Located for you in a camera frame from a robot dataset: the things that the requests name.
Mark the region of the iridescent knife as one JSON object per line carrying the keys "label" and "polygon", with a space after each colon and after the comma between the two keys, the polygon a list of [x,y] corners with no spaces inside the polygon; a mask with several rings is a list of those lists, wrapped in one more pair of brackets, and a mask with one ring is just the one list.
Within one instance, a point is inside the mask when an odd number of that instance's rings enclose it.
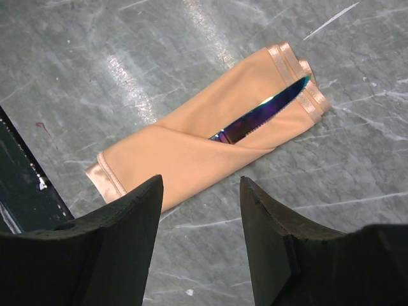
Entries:
{"label": "iridescent knife", "polygon": [[267,98],[251,111],[234,120],[228,126],[209,138],[211,141],[227,144],[236,144],[263,124],[274,118],[281,110],[287,107],[304,90],[311,79],[306,74],[299,80],[287,86],[278,94]]}

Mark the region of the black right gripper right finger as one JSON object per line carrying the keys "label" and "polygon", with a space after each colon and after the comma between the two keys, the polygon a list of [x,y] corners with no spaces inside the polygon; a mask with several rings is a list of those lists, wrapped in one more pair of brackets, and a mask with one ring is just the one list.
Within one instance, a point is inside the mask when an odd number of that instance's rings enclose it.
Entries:
{"label": "black right gripper right finger", "polygon": [[406,305],[407,226],[342,233],[240,180],[240,208],[256,305]]}

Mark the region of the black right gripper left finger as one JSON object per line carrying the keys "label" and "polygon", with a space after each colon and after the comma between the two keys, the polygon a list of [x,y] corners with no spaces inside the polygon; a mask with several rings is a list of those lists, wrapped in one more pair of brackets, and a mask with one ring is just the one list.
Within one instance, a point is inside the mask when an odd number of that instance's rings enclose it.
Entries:
{"label": "black right gripper left finger", "polygon": [[1,234],[2,305],[141,305],[163,202],[155,175],[51,230]]}

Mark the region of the peach satin napkin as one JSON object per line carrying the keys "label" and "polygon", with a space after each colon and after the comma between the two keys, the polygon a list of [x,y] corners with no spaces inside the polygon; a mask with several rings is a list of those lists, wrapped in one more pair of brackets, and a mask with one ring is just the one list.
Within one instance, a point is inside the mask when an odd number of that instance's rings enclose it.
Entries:
{"label": "peach satin napkin", "polygon": [[262,48],[172,113],[99,153],[86,174],[107,203],[160,175],[162,209],[169,210],[318,123],[330,104],[311,80],[293,102],[238,143],[212,139],[310,72],[288,43]]}

